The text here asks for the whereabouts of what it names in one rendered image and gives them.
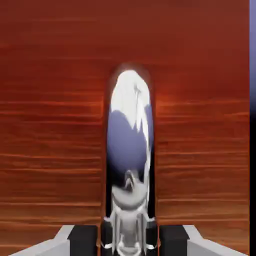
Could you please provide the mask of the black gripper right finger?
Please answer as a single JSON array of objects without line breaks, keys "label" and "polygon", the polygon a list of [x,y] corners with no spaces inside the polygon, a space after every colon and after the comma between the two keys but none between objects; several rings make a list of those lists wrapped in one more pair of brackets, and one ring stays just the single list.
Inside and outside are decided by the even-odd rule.
[{"label": "black gripper right finger", "polygon": [[159,256],[248,256],[204,239],[194,225],[161,225]]}]

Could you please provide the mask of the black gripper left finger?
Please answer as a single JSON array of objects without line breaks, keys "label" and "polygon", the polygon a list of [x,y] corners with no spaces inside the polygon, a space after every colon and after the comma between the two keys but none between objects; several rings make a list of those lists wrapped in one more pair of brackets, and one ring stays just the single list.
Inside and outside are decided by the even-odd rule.
[{"label": "black gripper left finger", "polygon": [[97,256],[96,225],[63,225],[54,238],[8,256]]}]

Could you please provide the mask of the curved shiny metal handle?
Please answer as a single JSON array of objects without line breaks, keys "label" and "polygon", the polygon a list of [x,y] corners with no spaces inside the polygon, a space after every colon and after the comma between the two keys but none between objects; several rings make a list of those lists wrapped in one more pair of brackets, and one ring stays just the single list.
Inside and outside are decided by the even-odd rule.
[{"label": "curved shiny metal handle", "polygon": [[104,103],[100,256],[157,256],[154,96],[133,63],[111,75]]}]

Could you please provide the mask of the red-brown wooden cabinet door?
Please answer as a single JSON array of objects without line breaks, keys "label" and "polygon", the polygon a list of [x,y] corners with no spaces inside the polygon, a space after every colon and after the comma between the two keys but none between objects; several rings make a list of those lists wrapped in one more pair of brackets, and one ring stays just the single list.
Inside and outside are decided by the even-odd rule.
[{"label": "red-brown wooden cabinet door", "polygon": [[249,253],[249,0],[0,0],[0,256],[99,225],[123,63],[152,86],[159,223]]}]

